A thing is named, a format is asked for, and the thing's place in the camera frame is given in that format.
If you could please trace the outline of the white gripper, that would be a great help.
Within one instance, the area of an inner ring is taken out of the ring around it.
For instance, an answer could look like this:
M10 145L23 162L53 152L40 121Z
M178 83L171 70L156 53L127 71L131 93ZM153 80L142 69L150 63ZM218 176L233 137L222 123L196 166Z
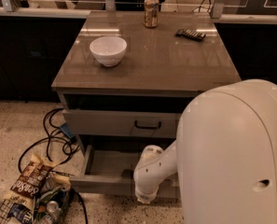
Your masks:
M159 188L155 187L154 189L143 189L138 186L135 187L135 196L137 201L143 204L150 204L157 197Z

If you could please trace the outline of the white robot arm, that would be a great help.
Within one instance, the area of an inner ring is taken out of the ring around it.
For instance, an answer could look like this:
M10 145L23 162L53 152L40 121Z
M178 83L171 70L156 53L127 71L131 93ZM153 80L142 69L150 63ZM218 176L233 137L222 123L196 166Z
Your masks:
M194 98L165 149L147 146L135 195L177 175L185 224L277 224L277 85L248 79Z

